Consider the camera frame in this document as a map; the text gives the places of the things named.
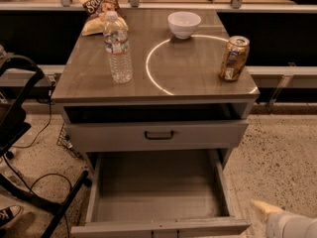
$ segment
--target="plastic bottle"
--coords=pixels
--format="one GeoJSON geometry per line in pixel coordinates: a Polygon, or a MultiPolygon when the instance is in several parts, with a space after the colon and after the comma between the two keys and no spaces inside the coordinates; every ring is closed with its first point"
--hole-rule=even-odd
{"type": "Polygon", "coordinates": [[[133,73],[128,32],[116,11],[107,12],[103,36],[113,79],[118,83],[130,81],[133,73]]]}

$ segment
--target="closed drawer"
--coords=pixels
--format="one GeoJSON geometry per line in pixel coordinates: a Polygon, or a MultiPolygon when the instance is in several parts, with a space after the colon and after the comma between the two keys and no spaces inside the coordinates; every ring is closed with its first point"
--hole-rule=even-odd
{"type": "Polygon", "coordinates": [[[144,151],[237,147],[247,120],[70,124],[65,129],[76,151],[144,151]]]}
{"type": "Polygon", "coordinates": [[[83,237],[169,238],[239,235],[217,151],[100,154],[83,237]]]}

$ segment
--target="shoe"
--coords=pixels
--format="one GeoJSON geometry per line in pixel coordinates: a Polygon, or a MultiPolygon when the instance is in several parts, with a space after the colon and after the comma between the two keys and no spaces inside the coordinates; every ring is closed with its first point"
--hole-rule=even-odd
{"type": "Polygon", "coordinates": [[[19,205],[12,205],[10,207],[0,210],[0,229],[8,227],[17,220],[17,216],[23,212],[23,207],[19,205]]]}

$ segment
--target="black handle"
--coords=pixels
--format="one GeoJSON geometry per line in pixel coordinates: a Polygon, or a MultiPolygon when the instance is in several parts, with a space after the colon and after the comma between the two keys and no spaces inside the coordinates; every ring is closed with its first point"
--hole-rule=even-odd
{"type": "Polygon", "coordinates": [[[145,138],[147,140],[170,140],[174,136],[173,131],[169,132],[149,132],[145,131],[145,138]]]}

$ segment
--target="cabinet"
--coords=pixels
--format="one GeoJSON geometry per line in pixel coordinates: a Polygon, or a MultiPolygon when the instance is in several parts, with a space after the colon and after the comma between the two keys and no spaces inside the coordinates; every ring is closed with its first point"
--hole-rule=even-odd
{"type": "Polygon", "coordinates": [[[218,70],[228,36],[215,11],[175,39],[176,9],[124,10],[134,78],[116,84],[102,36],[80,37],[53,94],[65,130],[93,174],[84,226],[75,237],[236,235],[222,174],[259,95],[247,70],[224,82],[218,70]]]}

